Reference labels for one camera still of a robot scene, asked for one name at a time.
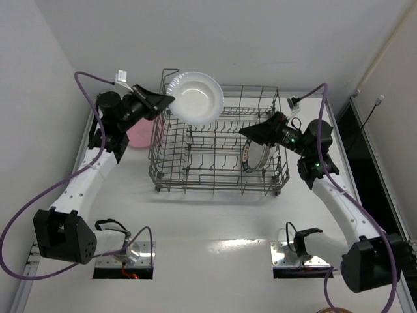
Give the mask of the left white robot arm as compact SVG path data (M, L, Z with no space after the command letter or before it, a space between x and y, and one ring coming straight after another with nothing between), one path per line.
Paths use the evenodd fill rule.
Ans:
M97 96L98 121L91 128L81 173L71 178L51 207L36 212L33 224L40 255L44 258L87 264L95 256L125 249L128 231L93 229L87 219L101 186L120 163L128 146L127 132L138 121L154 120L174 97L148 91L139 85L116 85Z

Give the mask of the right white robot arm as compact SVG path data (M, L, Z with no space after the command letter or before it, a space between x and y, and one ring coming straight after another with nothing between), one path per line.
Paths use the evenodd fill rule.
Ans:
M300 156L300 178L326 205L345 236L345 245L335 245L319 228L296 232L293 239L299 258L314 254L341 271L348 288L360 293L399 281L401 253L405 243L398 234L387 235L353 202L345 189L338 167L328 154L333 142L332 126L326 121L311 121L304 132L295 129L287 116L272 117L240 129L247 139L269 147L279 145Z

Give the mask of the plain white plate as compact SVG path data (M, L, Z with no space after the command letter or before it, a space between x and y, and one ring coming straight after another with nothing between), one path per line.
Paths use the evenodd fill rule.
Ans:
M264 145L260 159L259 159L258 169L261 169L266 165L270 157L270 152L271 152L271 148L267 145Z

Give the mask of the pink plate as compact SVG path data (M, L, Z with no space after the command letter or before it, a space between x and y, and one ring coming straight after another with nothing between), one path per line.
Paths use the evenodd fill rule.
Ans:
M133 148L146 148L151 144L153 121L142 119L127 131L128 145Z

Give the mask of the white plate blue patterned rim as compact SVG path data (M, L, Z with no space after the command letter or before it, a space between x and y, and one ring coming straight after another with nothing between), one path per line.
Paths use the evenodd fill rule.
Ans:
M246 140L242 148L242 170L245 173L254 173L258 169L258 163L263 150L263 145L259 145L249 139Z

